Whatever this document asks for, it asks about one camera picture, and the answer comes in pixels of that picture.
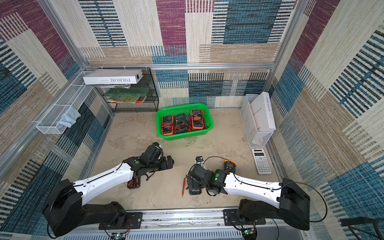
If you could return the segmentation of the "black clamp multimeter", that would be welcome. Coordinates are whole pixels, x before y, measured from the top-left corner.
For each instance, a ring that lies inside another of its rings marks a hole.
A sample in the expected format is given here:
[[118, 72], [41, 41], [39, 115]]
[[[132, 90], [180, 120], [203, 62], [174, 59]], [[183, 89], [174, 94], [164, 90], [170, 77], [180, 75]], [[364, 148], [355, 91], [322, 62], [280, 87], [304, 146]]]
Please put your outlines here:
[[187, 177], [187, 190], [191, 196], [200, 195], [202, 193], [201, 185], [191, 177]]

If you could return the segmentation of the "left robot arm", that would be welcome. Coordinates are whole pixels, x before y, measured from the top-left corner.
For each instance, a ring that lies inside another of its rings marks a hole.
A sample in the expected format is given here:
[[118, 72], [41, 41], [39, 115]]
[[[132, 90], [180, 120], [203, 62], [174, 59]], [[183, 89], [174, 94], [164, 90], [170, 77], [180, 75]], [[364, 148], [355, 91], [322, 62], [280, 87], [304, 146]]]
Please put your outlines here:
[[100, 194], [120, 185], [159, 171], [173, 168], [175, 161], [165, 156], [157, 142], [147, 147], [139, 157], [129, 157], [116, 167], [93, 177], [71, 182], [60, 181], [46, 200], [42, 214], [47, 221], [51, 239], [64, 236], [79, 226], [100, 224], [111, 229], [127, 229], [132, 223], [125, 208], [118, 202], [90, 204]]

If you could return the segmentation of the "yellow multimeter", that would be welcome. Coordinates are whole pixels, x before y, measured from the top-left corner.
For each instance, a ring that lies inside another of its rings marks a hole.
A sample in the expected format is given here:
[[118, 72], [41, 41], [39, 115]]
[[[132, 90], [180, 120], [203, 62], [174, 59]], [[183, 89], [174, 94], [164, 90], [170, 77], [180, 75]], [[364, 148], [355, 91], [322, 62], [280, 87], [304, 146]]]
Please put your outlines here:
[[233, 161], [225, 160], [224, 161], [224, 170], [227, 170], [231, 173], [236, 172], [236, 163]]

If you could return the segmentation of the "white folio box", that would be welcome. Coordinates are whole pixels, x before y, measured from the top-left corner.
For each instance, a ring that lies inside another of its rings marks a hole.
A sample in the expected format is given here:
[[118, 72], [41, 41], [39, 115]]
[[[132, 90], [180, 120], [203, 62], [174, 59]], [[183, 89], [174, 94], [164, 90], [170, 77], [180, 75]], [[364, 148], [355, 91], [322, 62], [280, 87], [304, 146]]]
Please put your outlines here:
[[86, 85], [130, 85], [137, 84], [143, 78], [142, 70], [98, 69], [86, 74]]

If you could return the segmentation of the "orange multimeter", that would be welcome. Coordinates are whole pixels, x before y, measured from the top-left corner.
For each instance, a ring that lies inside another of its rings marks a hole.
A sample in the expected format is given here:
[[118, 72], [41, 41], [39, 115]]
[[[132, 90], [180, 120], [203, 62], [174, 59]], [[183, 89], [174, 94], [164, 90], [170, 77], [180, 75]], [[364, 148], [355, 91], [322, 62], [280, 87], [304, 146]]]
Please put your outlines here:
[[164, 116], [162, 118], [161, 132], [163, 136], [173, 135], [175, 131], [174, 116]]
[[201, 110], [192, 110], [190, 114], [190, 121], [193, 130], [203, 130], [206, 128], [204, 112]]

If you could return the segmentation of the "white box right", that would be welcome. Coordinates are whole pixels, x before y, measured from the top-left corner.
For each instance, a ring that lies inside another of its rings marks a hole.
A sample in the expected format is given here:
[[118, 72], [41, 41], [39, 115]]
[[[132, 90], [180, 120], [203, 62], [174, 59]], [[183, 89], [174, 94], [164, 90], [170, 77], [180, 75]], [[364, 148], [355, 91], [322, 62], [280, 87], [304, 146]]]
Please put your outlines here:
[[260, 93], [250, 103], [250, 107], [259, 132], [273, 132], [276, 130], [269, 93]]

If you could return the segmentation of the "green plastic basket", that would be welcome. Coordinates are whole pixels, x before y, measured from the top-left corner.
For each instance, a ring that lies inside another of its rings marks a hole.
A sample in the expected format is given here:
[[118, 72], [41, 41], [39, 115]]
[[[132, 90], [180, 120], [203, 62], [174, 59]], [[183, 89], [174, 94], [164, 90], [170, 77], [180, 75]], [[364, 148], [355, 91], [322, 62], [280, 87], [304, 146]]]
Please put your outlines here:
[[[204, 121], [206, 123], [207, 128], [203, 130], [196, 130], [188, 133], [181, 133], [177, 135], [170, 135], [170, 136], [164, 136], [162, 135], [161, 130], [161, 124], [162, 124], [162, 118], [165, 116], [176, 116], [178, 114], [190, 114], [192, 110], [200, 110], [204, 113]], [[214, 126], [213, 118], [211, 116], [211, 113], [208, 109], [208, 107], [205, 104], [202, 103], [195, 103], [195, 104], [187, 104], [187, 105], [181, 105], [181, 106], [174, 106], [174, 107], [167, 107], [159, 110], [156, 113], [156, 127], [157, 127], [157, 134], [159, 137], [165, 139], [166, 141], [173, 141], [178, 139], [185, 139], [185, 138], [191, 138], [191, 137], [197, 137], [201, 135], [205, 135], [210, 131]]]

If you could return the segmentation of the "green book on shelf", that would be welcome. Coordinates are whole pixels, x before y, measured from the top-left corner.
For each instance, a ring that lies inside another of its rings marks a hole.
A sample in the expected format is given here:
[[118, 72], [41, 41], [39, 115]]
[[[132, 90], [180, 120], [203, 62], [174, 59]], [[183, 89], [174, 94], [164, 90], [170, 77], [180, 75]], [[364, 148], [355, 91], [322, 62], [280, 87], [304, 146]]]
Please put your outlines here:
[[140, 97], [147, 96], [149, 92], [149, 88], [114, 88], [104, 93], [104, 97], [111, 103], [135, 103]]

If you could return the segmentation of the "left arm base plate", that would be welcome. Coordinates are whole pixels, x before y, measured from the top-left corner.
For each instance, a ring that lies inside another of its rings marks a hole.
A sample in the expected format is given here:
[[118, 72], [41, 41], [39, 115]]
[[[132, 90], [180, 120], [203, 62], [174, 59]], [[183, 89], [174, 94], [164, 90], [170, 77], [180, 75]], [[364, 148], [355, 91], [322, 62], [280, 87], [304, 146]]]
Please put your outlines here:
[[139, 229], [142, 222], [142, 212], [128, 212], [120, 214], [116, 219], [108, 223], [100, 223], [99, 230], [128, 230]]

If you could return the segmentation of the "white calculator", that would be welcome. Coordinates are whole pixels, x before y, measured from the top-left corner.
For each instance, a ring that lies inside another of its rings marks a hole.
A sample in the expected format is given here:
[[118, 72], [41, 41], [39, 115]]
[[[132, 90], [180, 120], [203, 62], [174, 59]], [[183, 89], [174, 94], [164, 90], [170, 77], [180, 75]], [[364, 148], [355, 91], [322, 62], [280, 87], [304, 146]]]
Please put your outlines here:
[[272, 170], [263, 149], [251, 149], [256, 169], [259, 175], [270, 175], [272, 174]]

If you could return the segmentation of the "clear plastic bin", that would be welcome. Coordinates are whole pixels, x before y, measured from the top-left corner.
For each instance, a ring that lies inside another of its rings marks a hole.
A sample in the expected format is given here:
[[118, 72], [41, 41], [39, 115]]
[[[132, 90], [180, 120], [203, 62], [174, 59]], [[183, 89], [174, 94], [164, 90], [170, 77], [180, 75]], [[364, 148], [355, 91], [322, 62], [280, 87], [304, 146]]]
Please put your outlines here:
[[241, 108], [241, 118], [243, 121], [247, 140], [251, 148], [263, 148], [267, 145], [274, 131], [262, 132], [257, 130], [257, 125], [254, 117], [252, 116], [252, 110], [250, 103], [255, 100], [258, 94], [246, 94]]

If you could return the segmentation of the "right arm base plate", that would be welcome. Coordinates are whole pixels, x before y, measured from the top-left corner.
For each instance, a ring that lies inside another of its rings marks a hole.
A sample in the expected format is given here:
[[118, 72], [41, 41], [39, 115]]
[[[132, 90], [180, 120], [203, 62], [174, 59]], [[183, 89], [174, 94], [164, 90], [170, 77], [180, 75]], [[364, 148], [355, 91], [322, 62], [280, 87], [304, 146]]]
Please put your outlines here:
[[255, 225], [265, 225], [266, 220], [265, 219], [256, 219], [256, 220], [249, 220], [246, 217], [238, 217], [237, 215], [238, 209], [224, 209], [223, 210], [223, 216], [224, 216], [224, 222], [225, 226], [253, 226]]

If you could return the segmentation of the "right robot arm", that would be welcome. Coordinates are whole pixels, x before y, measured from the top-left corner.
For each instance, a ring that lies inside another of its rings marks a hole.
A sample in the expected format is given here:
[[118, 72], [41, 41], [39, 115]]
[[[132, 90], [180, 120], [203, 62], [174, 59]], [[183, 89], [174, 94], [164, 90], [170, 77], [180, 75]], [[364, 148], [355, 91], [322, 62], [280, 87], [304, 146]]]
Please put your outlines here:
[[310, 197], [290, 179], [262, 182], [228, 170], [213, 172], [198, 163], [190, 168], [188, 177], [210, 196], [244, 196], [237, 212], [239, 219], [250, 222], [262, 218], [281, 219], [293, 228], [303, 231], [310, 229]]

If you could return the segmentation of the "light blue cloth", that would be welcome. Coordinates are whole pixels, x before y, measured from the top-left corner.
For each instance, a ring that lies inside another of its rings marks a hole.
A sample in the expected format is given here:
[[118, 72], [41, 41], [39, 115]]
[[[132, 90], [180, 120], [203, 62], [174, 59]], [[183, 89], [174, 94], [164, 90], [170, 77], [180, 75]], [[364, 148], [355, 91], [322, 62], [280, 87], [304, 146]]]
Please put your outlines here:
[[75, 108], [69, 107], [58, 121], [57, 128], [59, 130], [63, 128], [71, 128], [80, 116], [81, 114]]

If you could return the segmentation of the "green multimeter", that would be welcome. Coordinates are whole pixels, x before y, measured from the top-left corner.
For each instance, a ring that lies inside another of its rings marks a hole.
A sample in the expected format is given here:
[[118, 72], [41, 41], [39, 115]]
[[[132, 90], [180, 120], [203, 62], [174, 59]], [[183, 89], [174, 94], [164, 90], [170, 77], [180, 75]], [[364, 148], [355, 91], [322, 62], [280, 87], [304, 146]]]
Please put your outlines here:
[[189, 119], [186, 114], [175, 116], [175, 134], [187, 133], [189, 131]]

